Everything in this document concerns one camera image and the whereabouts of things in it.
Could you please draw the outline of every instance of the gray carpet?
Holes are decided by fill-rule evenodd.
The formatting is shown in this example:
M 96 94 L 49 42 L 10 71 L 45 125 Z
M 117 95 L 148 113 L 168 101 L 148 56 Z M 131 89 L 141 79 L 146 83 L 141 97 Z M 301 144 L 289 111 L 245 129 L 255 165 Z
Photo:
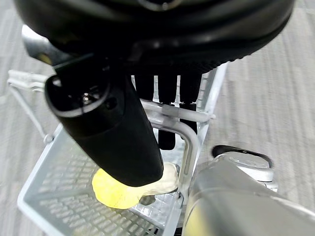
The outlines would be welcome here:
M 10 0 L 0 1 L 0 235 L 39 236 L 42 231 L 16 207 L 18 193 L 44 144 L 6 87 L 7 71 L 49 75 L 52 70 L 23 48 Z M 280 193 L 315 210 L 315 1 L 299 0 L 288 27 L 250 57 L 230 63 L 200 163 L 216 144 L 269 155 Z M 46 130 L 57 122 L 42 94 L 26 93 Z

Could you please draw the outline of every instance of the yellow sponge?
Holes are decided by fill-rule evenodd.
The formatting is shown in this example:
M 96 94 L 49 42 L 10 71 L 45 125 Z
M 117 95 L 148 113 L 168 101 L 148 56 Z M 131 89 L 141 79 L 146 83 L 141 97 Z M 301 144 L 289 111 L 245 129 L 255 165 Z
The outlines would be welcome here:
M 163 176 L 160 180 L 141 187 L 130 187 L 120 183 L 103 169 L 99 169 L 92 186 L 96 199 L 108 207 L 127 209 L 137 205 L 142 196 L 172 192 L 178 187 L 178 175 L 173 163 L 164 163 Z

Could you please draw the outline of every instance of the metal basket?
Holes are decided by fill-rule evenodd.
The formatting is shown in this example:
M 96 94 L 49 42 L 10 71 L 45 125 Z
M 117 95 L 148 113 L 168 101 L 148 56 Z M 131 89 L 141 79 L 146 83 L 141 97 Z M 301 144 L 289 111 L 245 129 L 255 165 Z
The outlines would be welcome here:
M 157 103 L 143 101 L 155 134 L 157 129 L 177 133 L 175 148 L 171 151 L 161 151 L 164 161 L 181 167 L 177 192 L 156 195 L 155 202 L 147 206 L 139 203 L 127 210 L 106 207 L 95 198 L 92 189 L 92 178 L 98 166 L 59 125 L 53 141 L 46 146 L 20 192 L 19 209 L 43 231 L 54 236 L 173 235 L 182 206 L 188 199 L 192 174 L 225 70 L 226 64 L 203 75 L 197 101 L 199 113 L 195 112 L 195 120 L 200 121 L 198 136 L 187 125 L 178 122 L 179 108 L 170 107 L 169 110 Z M 33 114 L 30 115 L 29 108 L 25 107 L 25 100 L 17 92 L 17 88 L 34 90 L 30 83 L 34 83 L 32 79 L 36 79 L 38 75 L 16 71 L 10 71 L 9 74 L 8 83 L 13 94 L 27 110 L 30 118 L 36 120 Z M 204 115 L 204 119 L 199 119 L 198 115 Z

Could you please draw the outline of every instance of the gray robot arm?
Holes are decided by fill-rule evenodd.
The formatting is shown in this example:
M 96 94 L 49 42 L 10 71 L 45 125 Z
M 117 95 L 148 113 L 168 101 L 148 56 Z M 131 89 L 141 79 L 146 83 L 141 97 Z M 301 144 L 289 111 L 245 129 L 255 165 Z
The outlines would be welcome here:
M 314 236 L 315 213 L 219 160 L 190 189 L 183 235 Z

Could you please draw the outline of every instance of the silver metal part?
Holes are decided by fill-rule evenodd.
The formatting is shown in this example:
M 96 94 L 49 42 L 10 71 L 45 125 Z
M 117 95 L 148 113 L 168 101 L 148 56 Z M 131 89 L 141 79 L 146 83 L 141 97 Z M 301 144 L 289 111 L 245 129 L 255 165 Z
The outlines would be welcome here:
M 313 236 L 315 213 L 218 160 L 190 188 L 182 235 Z
M 49 65 L 58 65 L 73 58 L 55 46 L 49 40 L 35 33 L 27 25 L 22 27 L 22 38 L 28 54 Z
M 226 152 L 218 156 L 219 160 L 226 160 L 234 163 L 239 169 L 250 177 L 261 182 L 271 182 L 274 177 L 274 170 L 269 167 L 267 160 L 241 152 Z

